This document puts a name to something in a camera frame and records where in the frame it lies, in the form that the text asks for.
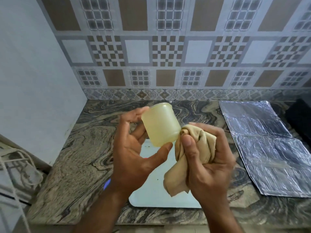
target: backsplash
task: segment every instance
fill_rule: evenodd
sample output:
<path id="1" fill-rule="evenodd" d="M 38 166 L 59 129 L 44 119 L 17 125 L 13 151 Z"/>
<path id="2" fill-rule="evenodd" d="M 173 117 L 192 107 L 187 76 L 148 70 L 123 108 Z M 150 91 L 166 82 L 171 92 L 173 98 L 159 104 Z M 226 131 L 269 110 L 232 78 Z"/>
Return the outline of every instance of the backsplash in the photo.
<path id="1" fill-rule="evenodd" d="M 311 0 L 37 0 L 88 99 L 311 93 Z"/>

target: foil mat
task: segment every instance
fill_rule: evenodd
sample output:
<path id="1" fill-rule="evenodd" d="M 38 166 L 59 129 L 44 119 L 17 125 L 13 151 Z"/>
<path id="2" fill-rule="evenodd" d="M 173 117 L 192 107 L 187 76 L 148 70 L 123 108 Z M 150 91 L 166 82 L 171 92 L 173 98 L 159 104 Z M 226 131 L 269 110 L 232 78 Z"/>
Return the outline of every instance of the foil mat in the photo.
<path id="1" fill-rule="evenodd" d="M 263 195 L 311 197 L 311 155 L 268 101 L 220 101 L 245 168 Z"/>

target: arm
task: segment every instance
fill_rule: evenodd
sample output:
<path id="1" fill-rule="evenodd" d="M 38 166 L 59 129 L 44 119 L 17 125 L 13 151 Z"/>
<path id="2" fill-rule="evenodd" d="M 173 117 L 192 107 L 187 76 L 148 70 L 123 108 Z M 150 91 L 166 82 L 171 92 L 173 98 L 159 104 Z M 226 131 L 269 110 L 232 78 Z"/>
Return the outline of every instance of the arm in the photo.
<path id="1" fill-rule="evenodd" d="M 130 123 L 141 121 L 141 115 L 147 109 L 149 107 L 138 108 L 120 116 L 113 147 L 114 171 L 111 183 L 83 216 L 73 233 L 112 232 L 120 211 L 132 192 L 140 188 L 149 174 L 166 161 L 173 147 L 171 142 L 163 145 L 153 156 L 144 159 L 140 156 L 142 144 L 147 138 L 144 124 L 139 124 L 129 133 Z"/>
<path id="2" fill-rule="evenodd" d="M 224 130 L 202 123 L 190 123 L 216 136 L 213 163 L 201 164 L 196 143 L 189 135 L 181 142 L 189 165 L 188 186 L 202 206 L 211 233 L 243 233 L 229 208 L 227 190 L 235 158 L 230 150 Z"/>

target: hand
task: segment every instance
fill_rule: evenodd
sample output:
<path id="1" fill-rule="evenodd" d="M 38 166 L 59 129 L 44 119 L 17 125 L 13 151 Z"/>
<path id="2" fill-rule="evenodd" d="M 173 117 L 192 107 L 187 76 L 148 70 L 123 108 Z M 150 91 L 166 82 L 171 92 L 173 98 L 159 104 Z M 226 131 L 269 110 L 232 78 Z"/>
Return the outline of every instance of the hand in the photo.
<path id="1" fill-rule="evenodd" d="M 143 123 L 129 134 L 130 123 L 141 121 L 142 113 L 148 109 L 149 107 L 137 108 L 121 115 L 117 127 L 113 147 L 114 171 L 110 185 L 120 190 L 125 198 L 140 188 L 149 174 L 166 161 L 173 147 L 173 144 L 169 142 L 149 158 L 144 159 L 140 156 L 142 144 L 148 135 Z"/>
<path id="2" fill-rule="evenodd" d="M 216 136 L 216 151 L 212 163 L 201 164 L 199 150 L 189 135 L 183 135 L 181 142 L 189 165 L 188 187 L 192 195 L 209 213 L 229 208 L 227 190 L 235 166 L 233 156 L 223 129 L 203 123 L 190 123 Z"/>

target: decorative border strip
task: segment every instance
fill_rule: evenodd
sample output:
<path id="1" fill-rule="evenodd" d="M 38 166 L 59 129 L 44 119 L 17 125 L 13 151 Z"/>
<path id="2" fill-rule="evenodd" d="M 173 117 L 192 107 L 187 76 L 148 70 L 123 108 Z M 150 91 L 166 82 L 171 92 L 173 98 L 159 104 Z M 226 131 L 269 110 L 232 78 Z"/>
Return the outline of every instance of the decorative border strip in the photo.
<path id="1" fill-rule="evenodd" d="M 295 101 L 306 90 L 267 89 L 84 89 L 90 100 L 231 100 Z"/>

